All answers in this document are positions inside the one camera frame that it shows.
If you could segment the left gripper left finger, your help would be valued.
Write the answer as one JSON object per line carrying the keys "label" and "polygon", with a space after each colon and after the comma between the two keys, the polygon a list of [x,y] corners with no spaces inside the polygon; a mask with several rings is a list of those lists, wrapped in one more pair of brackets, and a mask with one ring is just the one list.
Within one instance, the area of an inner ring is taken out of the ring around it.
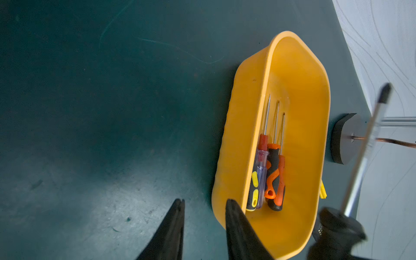
{"label": "left gripper left finger", "polygon": [[185,201],[176,199],[137,260],[181,260],[183,258]]}

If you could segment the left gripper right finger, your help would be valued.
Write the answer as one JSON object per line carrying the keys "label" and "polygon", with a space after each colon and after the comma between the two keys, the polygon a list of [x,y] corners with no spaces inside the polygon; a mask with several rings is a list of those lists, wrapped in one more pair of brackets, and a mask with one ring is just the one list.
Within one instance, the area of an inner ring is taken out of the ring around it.
{"label": "left gripper right finger", "polygon": [[239,204],[228,199],[225,210],[226,240],[230,260],[273,260]]}

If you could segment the black yellow handle screwdriver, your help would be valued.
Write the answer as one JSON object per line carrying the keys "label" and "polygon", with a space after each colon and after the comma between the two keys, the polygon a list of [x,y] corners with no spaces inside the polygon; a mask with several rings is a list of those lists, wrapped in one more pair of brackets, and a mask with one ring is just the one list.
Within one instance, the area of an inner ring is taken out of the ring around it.
{"label": "black yellow handle screwdriver", "polygon": [[250,187],[247,200],[247,211],[255,211],[259,200],[259,176],[258,170],[254,170],[250,176]]}

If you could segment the black orange slim screwdriver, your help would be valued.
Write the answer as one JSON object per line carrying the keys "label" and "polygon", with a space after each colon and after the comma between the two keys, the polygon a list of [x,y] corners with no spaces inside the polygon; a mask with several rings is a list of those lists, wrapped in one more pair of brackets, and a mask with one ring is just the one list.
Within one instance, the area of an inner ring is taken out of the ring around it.
{"label": "black orange slim screwdriver", "polygon": [[286,158],[282,155],[282,146],[284,140],[284,131],[285,131],[285,123],[286,123],[286,114],[283,113],[282,116],[282,133],[281,133],[281,143],[280,143],[280,150],[279,150],[279,164],[278,164],[278,172],[279,177],[274,181],[274,187],[277,188],[276,197],[274,199],[268,199],[268,206],[273,211],[282,211],[283,210],[283,202],[286,192],[286,182],[284,179],[284,169],[286,164]]}

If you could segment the red blue handle screwdriver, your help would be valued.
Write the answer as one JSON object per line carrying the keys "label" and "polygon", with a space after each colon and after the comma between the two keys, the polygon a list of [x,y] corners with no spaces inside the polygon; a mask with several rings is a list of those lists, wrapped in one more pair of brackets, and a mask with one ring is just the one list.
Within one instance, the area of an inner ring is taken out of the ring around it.
{"label": "red blue handle screwdriver", "polygon": [[258,169],[258,202],[256,205],[257,209],[260,209],[264,202],[264,190],[265,190],[265,181],[267,175],[267,156],[269,154],[267,144],[268,144],[268,135],[267,135],[267,128],[268,128],[268,119],[269,119],[269,111],[270,111],[270,101],[271,95],[268,98],[268,104],[266,107],[266,114],[264,118],[264,128],[263,133],[260,135],[258,148],[257,148],[257,169]]}

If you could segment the black yellow dotted screwdriver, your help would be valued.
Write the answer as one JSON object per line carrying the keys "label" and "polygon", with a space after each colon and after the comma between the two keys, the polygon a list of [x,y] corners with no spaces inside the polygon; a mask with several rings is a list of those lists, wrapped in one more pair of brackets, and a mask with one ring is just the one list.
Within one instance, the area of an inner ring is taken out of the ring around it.
{"label": "black yellow dotted screwdriver", "polygon": [[380,90],[378,102],[368,123],[341,209],[323,208],[320,211],[322,235],[310,247],[307,256],[309,260],[360,259],[360,257],[352,255],[352,249],[356,244],[364,241],[367,236],[362,225],[352,217],[352,210],[361,189],[374,145],[377,142],[380,123],[386,113],[392,89],[392,84],[386,83]]}

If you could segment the yellow plastic storage box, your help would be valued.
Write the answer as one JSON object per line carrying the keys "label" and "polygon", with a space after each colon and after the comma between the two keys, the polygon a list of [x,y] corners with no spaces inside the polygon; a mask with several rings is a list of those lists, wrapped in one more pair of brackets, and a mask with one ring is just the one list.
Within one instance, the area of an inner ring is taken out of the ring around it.
{"label": "yellow plastic storage box", "polygon": [[258,139],[283,141],[283,209],[267,205],[246,217],[276,260],[302,251],[310,239],[324,165],[330,85],[324,66],[293,32],[284,31],[238,67],[226,116],[212,209],[225,224],[228,199],[246,208]]}

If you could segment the orange black grip screwdriver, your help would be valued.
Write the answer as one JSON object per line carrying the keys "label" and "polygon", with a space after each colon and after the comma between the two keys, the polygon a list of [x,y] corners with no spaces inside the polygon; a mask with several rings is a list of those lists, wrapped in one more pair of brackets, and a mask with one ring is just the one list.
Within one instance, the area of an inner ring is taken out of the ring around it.
{"label": "orange black grip screwdriver", "polygon": [[280,145],[277,143],[277,134],[278,134],[278,116],[280,113],[280,101],[277,102],[276,112],[275,112],[275,127],[274,127],[274,138],[271,144],[268,144],[269,155],[267,157],[266,167],[266,188],[265,188],[265,198],[274,199],[276,197],[277,188],[274,187],[274,181],[279,177],[278,164],[279,164],[279,151]]}

